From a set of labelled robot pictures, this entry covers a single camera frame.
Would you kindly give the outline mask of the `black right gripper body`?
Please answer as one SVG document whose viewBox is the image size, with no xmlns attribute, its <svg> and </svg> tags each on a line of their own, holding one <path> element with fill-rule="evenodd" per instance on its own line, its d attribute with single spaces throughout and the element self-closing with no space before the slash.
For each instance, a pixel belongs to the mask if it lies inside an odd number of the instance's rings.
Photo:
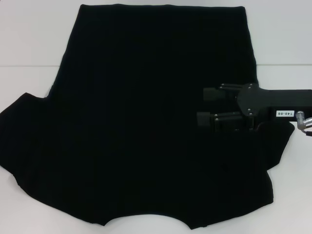
<svg viewBox="0 0 312 234">
<path fill-rule="evenodd" d="M 238 93 L 237 104 L 243 115 L 255 122 L 296 121 L 295 114 L 312 116 L 311 90 L 265 90 L 256 84 L 246 84 Z"/>
</svg>

